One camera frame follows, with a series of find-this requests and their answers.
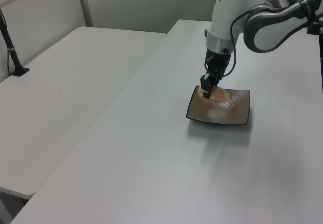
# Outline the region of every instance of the wall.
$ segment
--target wall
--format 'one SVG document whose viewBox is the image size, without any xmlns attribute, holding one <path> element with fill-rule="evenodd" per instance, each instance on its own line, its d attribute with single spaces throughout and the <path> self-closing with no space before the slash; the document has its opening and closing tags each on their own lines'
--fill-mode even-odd
<svg viewBox="0 0 323 224">
<path fill-rule="evenodd" d="M 178 19 L 210 21 L 215 0 L 87 0 L 95 27 L 167 33 Z"/>
<path fill-rule="evenodd" d="M 1 10 L 22 65 L 85 25 L 80 0 L 16 0 Z M 8 76 L 6 50 L 0 36 L 0 82 Z"/>
</svg>

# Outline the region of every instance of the black cable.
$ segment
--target black cable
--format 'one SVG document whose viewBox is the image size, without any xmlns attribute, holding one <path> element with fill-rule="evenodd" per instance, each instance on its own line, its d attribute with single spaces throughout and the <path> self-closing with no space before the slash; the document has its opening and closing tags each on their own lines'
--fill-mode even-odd
<svg viewBox="0 0 323 224">
<path fill-rule="evenodd" d="M 7 70 L 8 70 L 8 74 L 9 76 L 11 75 L 10 70 L 9 70 L 9 50 L 7 49 Z"/>
<path fill-rule="evenodd" d="M 0 9 L 0 15 L 1 15 L 2 20 L 3 20 L 3 21 L 4 21 L 4 23 L 5 23 L 5 27 L 7 28 L 6 19 L 5 19 L 5 16 L 3 15 L 3 13 L 2 13 L 2 10 L 1 10 L 1 9 Z"/>
<path fill-rule="evenodd" d="M 232 65 L 231 70 L 227 74 L 224 74 L 223 77 L 228 76 L 229 74 L 231 74 L 232 71 L 234 70 L 234 67 L 236 66 L 237 52 L 236 52 L 236 45 L 234 44 L 234 39 L 233 39 L 232 27 L 233 27 L 234 23 L 236 23 L 240 18 L 244 17 L 245 15 L 249 14 L 250 12 L 252 12 L 252 10 L 251 11 L 247 11 L 247 12 L 243 13 L 242 15 L 238 16 L 231 23 L 231 26 L 230 26 L 230 37 L 231 37 L 231 42 L 232 42 L 232 46 L 233 46 L 234 61 L 233 61 L 233 65 Z"/>
<path fill-rule="evenodd" d="M 1 19 L 2 21 L 4 22 L 5 24 L 5 28 L 7 29 L 7 22 L 6 22 L 6 19 L 5 19 L 5 16 L 3 15 L 2 13 L 2 10 L 0 9 L 0 15 L 1 15 Z M 9 50 L 7 49 L 7 70 L 8 70 L 8 74 L 9 76 L 11 75 L 10 73 L 10 70 L 9 70 Z"/>
</svg>

